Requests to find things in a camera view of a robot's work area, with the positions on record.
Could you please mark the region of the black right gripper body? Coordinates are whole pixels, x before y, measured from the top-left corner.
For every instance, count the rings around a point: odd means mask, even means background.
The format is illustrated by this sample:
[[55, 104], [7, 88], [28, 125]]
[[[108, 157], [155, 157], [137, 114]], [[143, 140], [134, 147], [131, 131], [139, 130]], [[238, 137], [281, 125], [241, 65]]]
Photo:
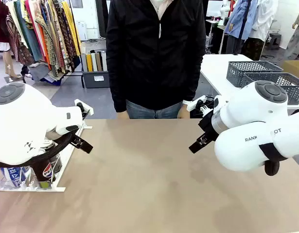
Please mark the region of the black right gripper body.
[[203, 134], [197, 139], [198, 143], [201, 146], [206, 146], [212, 141], [216, 141], [219, 136], [219, 133], [214, 128], [212, 121], [215, 119], [219, 112], [214, 113], [213, 110], [210, 110], [207, 114], [203, 114], [199, 127], [203, 130]]

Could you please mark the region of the person left hand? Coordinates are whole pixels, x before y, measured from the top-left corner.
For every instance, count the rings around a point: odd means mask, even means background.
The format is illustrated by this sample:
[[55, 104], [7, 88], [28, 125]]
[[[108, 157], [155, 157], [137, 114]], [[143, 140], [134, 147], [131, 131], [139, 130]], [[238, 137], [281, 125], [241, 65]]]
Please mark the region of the person left hand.
[[177, 118], [179, 119], [190, 119], [190, 112], [187, 110], [187, 105], [182, 104], [178, 114]]

